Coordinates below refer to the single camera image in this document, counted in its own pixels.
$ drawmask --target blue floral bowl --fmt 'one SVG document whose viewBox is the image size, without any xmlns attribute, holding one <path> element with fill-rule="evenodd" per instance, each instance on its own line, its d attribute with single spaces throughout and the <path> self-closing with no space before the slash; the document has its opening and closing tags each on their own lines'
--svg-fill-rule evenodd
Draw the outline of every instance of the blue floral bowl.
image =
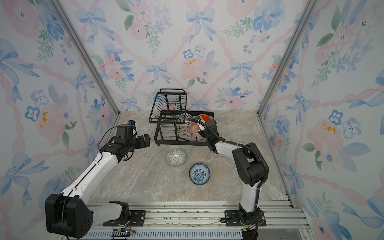
<svg viewBox="0 0 384 240">
<path fill-rule="evenodd" d="M 196 185 L 206 184 L 209 177 L 209 168 L 202 163 L 196 163 L 189 169 L 189 178 Z"/>
</svg>

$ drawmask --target floral wallpaper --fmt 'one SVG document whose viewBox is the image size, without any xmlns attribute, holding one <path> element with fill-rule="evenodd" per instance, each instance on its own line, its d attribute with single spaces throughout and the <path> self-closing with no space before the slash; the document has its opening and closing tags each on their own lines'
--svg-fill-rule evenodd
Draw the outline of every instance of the floral wallpaper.
<svg viewBox="0 0 384 240">
<path fill-rule="evenodd" d="M 306 2 L 61 1 L 122 111 L 151 110 L 160 88 L 190 110 L 258 109 Z"/>
<path fill-rule="evenodd" d="M 384 239 L 383 12 L 320 0 L 262 116 L 317 240 Z"/>
<path fill-rule="evenodd" d="M 44 0 L 0 1 L 0 238 L 50 239 L 45 199 L 90 164 L 116 115 Z"/>
</svg>

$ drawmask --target mounting plate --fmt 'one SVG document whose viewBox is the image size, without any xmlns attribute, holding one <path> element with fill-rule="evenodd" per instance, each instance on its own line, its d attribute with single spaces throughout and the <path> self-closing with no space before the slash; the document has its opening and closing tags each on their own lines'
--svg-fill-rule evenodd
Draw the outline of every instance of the mounting plate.
<svg viewBox="0 0 384 240">
<path fill-rule="evenodd" d="M 238 210 L 227 210 L 227 211 L 224 211 L 224 214 L 226 219 L 227 217 L 229 219 L 236 218 L 236 220 L 229 220 L 228 222 L 226 222 L 227 227 L 243 227 L 244 226 L 243 224 L 241 224 L 240 220 L 238 219 L 239 217 Z M 261 210 L 257 212 L 257 222 L 259 227 L 266 226 L 264 212 Z"/>
<path fill-rule="evenodd" d="M 145 220 L 145 210 L 130 210 L 130 215 L 133 216 L 132 227 L 142 227 Z M 103 223 L 104 227 L 121 227 L 113 220 Z"/>
</svg>

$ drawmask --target dish rack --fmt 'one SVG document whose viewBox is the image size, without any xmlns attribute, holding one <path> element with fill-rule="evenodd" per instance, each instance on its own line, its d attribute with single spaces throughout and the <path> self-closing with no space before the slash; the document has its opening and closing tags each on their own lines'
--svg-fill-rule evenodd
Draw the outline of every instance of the dish rack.
<svg viewBox="0 0 384 240">
<path fill-rule="evenodd" d="M 185 123 L 186 114 L 195 118 L 199 114 L 206 114 L 214 120 L 213 112 L 188 111 L 187 93 L 183 89 L 162 88 L 156 94 L 152 111 L 149 116 L 150 123 L 157 123 L 154 136 L 155 143 L 173 145 L 207 146 L 202 137 L 195 137 L 189 131 Z"/>
</svg>

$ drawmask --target marble countertop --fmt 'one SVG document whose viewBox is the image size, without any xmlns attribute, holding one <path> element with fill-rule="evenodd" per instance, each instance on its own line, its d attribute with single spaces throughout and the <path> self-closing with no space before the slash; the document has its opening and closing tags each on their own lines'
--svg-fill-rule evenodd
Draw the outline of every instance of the marble countertop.
<svg viewBox="0 0 384 240">
<path fill-rule="evenodd" d="M 93 192 L 90 202 L 241 199 L 242 181 L 233 159 L 215 154 L 206 146 L 156 145 L 153 140 L 156 124 L 148 122 L 149 114 L 149 111 L 121 113 L 119 124 L 136 121 L 138 135 L 149 134 L 151 146 L 135 150 L 132 159 L 121 161 L 112 169 Z M 244 144 L 254 142 L 268 163 L 269 178 L 262 186 L 260 200 L 287 200 L 285 186 L 255 112 L 222 110 L 214 114 L 220 136 Z M 177 167 L 166 163 L 167 153 L 176 148 L 186 155 L 185 162 Z M 210 179 L 204 185 L 195 185 L 189 179 L 190 167 L 199 162 L 210 169 Z"/>
</svg>

